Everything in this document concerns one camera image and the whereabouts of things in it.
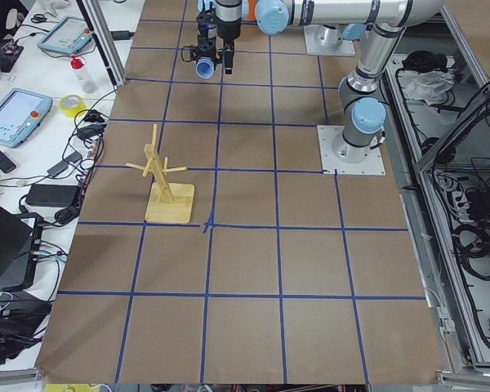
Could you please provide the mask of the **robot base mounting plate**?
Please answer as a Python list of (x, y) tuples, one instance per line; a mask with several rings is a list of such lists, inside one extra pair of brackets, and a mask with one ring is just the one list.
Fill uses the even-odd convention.
[(330, 175), (384, 176), (381, 150), (374, 136), (371, 144), (353, 147), (343, 138), (343, 126), (317, 126), (322, 171)]

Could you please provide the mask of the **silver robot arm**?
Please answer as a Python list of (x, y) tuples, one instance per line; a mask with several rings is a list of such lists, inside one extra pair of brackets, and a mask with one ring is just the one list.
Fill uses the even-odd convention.
[(200, 78), (210, 78), (218, 65), (231, 74), (234, 42), (241, 33), (247, 6), (262, 33), (275, 35), (289, 26), (322, 25), (339, 29), (341, 38), (360, 40), (361, 55), (353, 71), (340, 83), (345, 113), (342, 133), (332, 152), (345, 163), (360, 163), (386, 118), (383, 104), (374, 98), (378, 82), (406, 28), (438, 13), (441, 1), (200, 1), (198, 36), (180, 55), (193, 62)]

